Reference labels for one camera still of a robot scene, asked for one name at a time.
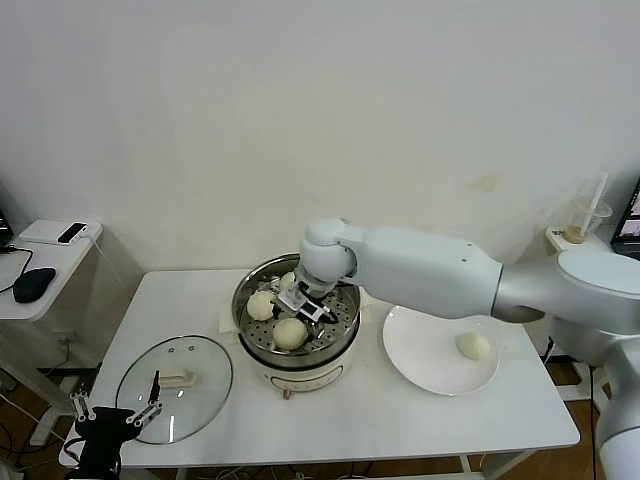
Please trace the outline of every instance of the wall stain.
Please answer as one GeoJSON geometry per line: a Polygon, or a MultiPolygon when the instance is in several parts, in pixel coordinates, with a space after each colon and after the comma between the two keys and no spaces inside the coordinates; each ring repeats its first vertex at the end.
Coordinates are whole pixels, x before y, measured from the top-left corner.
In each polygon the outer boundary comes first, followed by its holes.
{"type": "Polygon", "coordinates": [[[489,173],[482,175],[467,184],[469,190],[476,190],[478,192],[491,193],[498,189],[498,186],[502,182],[504,175],[500,172],[489,173]]]}

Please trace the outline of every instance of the white robotic arm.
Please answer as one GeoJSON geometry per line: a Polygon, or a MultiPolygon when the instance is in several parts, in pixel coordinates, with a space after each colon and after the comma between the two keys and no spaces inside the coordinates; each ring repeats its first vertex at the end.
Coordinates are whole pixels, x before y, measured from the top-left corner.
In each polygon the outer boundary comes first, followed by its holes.
{"type": "Polygon", "coordinates": [[[502,264],[464,240],[408,229],[361,228],[339,219],[309,226],[296,278],[313,297],[337,281],[444,318],[490,315],[502,264]]]}
{"type": "Polygon", "coordinates": [[[554,318],[570,355],[604,365],[614,397],[598,426],[610,480],[640,471],[640,262],[581,249],[530,264],[502,265],[464,240],[400,228],[362,228],[334,218],[310,225],[296,282],[281,305],[317,321],[337,282],[380,300],[443,318],[491,315],[522,323],[554,318]],[[635,452],[619,465],[621,452],[635,452]]]}

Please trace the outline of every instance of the plastic cup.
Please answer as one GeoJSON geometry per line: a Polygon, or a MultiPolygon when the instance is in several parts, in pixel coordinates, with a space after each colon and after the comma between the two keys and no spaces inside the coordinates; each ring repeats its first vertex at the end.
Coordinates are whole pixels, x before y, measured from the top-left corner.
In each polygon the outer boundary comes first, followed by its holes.
{"type": "Polygon", "coordinates": [[[593,212],[590,212],[591,199],[587,197],[578,197],[573,204],[573,212],[569,220],[569,224],[562,232],[562,237],[570,243],[584,243],[586,238],[602,223],[602,219],[610,217],[613,213],[611,207],[599,201],[593,212]],[[580,234],[580,230],[584,225],[587,217],[590,217],[587,229],[584,235],[580,234]]]}

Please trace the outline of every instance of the floor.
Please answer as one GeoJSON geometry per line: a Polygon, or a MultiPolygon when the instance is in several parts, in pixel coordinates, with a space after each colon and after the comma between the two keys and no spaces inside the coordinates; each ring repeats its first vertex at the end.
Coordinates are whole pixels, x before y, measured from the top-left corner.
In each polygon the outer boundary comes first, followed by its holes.
{"type": "MultiPolygon", "coordinates": [[[[557,385],[577,383],[578,378],[569,364],[551,364],[549,372],[557,385]]],[[[32,415],[40,417],[46,410],[45,403],[31,393],[27,388],[19,385],[8,394],[8,398],[18,403],[32,415]]],[[[7,432],[0,432],[0,454],[18,467],[23,468],[26,480],[62,480],[68,471],[57,462],[60,442],[52,442],[45,449],[25,446],[34,422],[18,412],[11,405],[0,404],[0,428],[6,427],[12,438],[9,444],[7,432]]],[[[541,451],[518,465],[502,477],[503,480],[591,480],[591,433],[590,433],[590,404],[588,401],[571,402],[569,411],[581,433],[580,443],[572,448],[541,451]]],[[[63,419],[56,427],[56,432],[63,435],[71,426],[70,419],[63,419]]],[[[472,457],[472,468],[478,469],[481,458],[472,457]]],[[[221,469],[192,469],[189,477],[196,480],[215,479],[221,469]]],[[[460,464],[457,458],[390,460],[380,462],[331,463],[317,465],[278,465],[271,467],[247,467],[237,472],[227,480],[290,480],[295,478],[295,472],[305,477],[315,479],[336,479],[343,475],[367,475],[368,477],[389,477],[401,475],[419,475],[433,473],[459,472],[460,464]]],[[[153,473],[162,480],[175,478],[175,470],[154,470],[153,473]]],[[[604,480],[604,473],[598,463],[598,479],[604,480]]]]}

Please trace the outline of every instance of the glass lid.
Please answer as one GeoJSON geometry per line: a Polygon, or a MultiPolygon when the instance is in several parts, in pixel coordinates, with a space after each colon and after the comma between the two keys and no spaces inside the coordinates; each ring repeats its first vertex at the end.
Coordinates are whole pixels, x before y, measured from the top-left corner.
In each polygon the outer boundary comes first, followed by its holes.
{"type": "Polygon", "coordinates": [[[144,443],[177,442],[203,428],[222,409],[233,379],[229,355],[215,341],[197,335],[171,338],[131,365],[118,387],[116,407],[141,411],[156,370],[162,412],[138,437],[144,443]]]}

